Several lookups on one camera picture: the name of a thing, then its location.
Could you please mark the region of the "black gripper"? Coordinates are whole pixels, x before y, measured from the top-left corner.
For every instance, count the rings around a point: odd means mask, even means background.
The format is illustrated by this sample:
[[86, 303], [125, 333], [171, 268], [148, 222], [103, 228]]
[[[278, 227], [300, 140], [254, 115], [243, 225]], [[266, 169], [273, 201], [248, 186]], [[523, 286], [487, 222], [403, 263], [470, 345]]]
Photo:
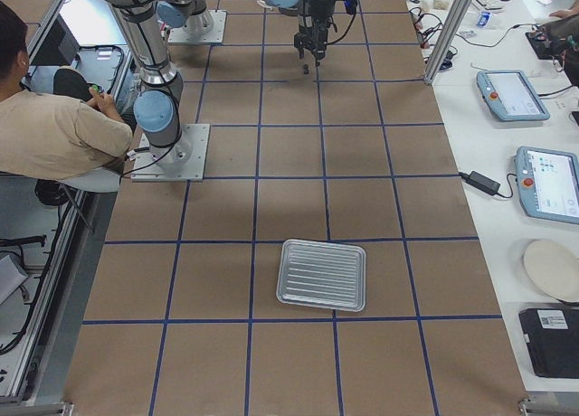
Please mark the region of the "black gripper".
[[314, 50], [317, 67], [324, 59], [335, 2], [300, 0], [298, 3], [299, 31], [294, 35], [294, 47], [298, 50], [299, 58], [303, 58], [303, 50]]

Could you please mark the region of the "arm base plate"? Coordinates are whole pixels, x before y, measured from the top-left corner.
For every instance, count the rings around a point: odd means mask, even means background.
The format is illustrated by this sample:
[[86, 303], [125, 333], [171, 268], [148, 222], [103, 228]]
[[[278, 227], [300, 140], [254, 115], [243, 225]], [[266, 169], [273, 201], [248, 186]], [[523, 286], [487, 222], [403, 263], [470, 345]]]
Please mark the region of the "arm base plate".
[[182, 27], [172, 28], [168, 43], [172, 45], [213, 45], [222, 44], [227, 12], [225, 10], [205, 10], [191, 15]]
[[147, 151], [137, 153], [133, 171], [129, 174], [133, 182], [202, 182], [210, 137], [209, 124], [183, 124], [180, 140], [165, 155], [166, 150], [151, 147], [145, 134], [139, 146]]

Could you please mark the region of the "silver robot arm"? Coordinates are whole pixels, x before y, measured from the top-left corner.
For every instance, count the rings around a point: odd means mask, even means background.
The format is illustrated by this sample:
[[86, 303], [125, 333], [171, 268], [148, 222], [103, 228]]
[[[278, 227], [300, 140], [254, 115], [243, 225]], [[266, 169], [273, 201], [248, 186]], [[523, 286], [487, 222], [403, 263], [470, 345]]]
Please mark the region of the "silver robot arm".
[[214, 28], [214, 19], [207, 11], [204, 0], [189, 3], [160, 1], [156, 6], [157, 17], [168, 27], [185, 28], [193, 36], [209, 33]]
[[[204, 12], [207, 0], [104, 0], [117, 19], [139, 67], [143, 86], [134, 114], [149, 143], [151, 166], [162, 175], [182, 178], [194, 151], [179, 120], [183, 80], [169, 59], [158, 14], [170, 9], [163, 21], [171, 27], [186, 24], [191, 15]], [[299, 52], [309, 51], [317, 61], [326, 54], [328, 28], [337, 0], [263, 0], [278, 8], [300, 7], [304, 17], [294, 37]]]

